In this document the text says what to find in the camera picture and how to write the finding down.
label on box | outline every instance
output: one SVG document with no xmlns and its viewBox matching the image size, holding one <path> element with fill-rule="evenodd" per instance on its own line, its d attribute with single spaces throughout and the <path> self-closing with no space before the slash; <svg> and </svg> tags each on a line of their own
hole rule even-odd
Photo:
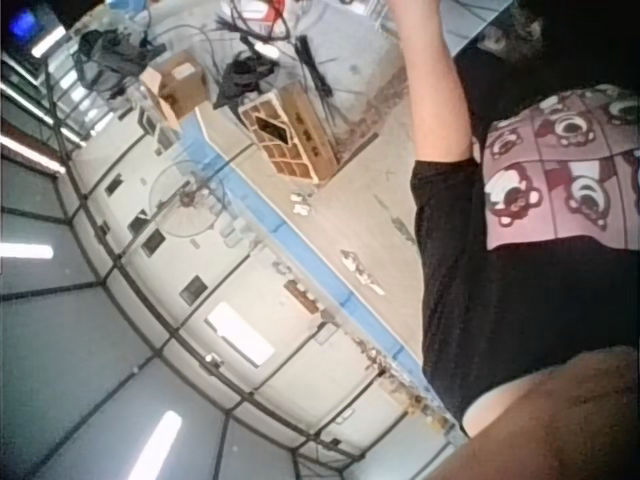
<svg viewBox="0 0 640 480">
<path fill-rule="evenodd" d="M 176 78 L 176 80 L 182 80 L 184 77 L 188 77 L 192 73 L 196 71 L 196 68 L 190 63 L 183 63 L 182 65 L 177 66 L 171 71 L 171 74 Z"/>
</svg>

brown object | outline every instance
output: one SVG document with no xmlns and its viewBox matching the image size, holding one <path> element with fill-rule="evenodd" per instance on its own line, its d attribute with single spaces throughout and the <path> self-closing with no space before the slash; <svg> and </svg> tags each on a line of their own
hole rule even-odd
<svg viewBox="0 0 640 480">
<path fill-rule="evenodd" d="M 298 288 L 298 283 L 295 280 L 287 281 L 284 284 L 284 289 L 293 295 L 293 298 L 298 300 L 310 314 L 315 315 L 320 311 L 316 302 L 307 297 L 307 294 Z"/>
<path fill-rule="evenodd" d="M 188 52 L 173 55 L 160 65 L 147 67 L 140 81 L 167 124 L 180 130 L 180 119 L 209 99 L 204 69 Z"/>
<path fill-rule="evenodd" d="M 240 114 L 279 174 L 320 183 L 338 170 L 329 139 L 299 82 L 262 95 Z"/>
</svg>

blue light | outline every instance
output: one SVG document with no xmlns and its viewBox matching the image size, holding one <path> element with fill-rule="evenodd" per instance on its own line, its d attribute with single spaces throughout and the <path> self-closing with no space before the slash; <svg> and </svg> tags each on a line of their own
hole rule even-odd
<svg viewBox="0 0 640 480">
<path fill-rule="evenodd" d="M 31 40 L 38 30 L 38 21 L 33 13 L 25 8 L 11 19 L 9 29 L 18 41 L 26 42 Z"/>
</svg>

blue strip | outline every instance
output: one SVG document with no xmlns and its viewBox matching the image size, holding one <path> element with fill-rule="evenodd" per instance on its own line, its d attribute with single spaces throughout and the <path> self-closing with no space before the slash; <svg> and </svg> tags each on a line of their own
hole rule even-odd
<svg viewBox="0 0 640 480">
<path fill-rule="evenodd" d="M 225 164 L 226 160 L 205 139 L 195 114 L 182 121 L 182 131 L 181 145 L 184 151 L 192 161 L 201 165 L 205 174 L 214 172 Z M 224 180 L 229 196 L 243 204 L 262 228 L 271 234 L 273 240 L 342 307 L 377 347 L 393 358 L 423 393 L 434 396 L 413 355 L 262 195 L 235 168 L 224 169 L 218 178 Z"/>
</svg>

open cardboard box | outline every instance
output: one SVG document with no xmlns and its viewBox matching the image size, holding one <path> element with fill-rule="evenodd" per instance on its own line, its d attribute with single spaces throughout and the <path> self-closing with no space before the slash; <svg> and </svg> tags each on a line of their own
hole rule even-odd
<svg viewBox="0 0 640 480">
<path fill-rule="evenodd" d="M 140 81 L 167 124 L 180 130 L 180 120 L 209 99 L 207 79 L 198 61 L 186 51 L 176 53 L 165 62 L 147 67 Z"/>
</svg>

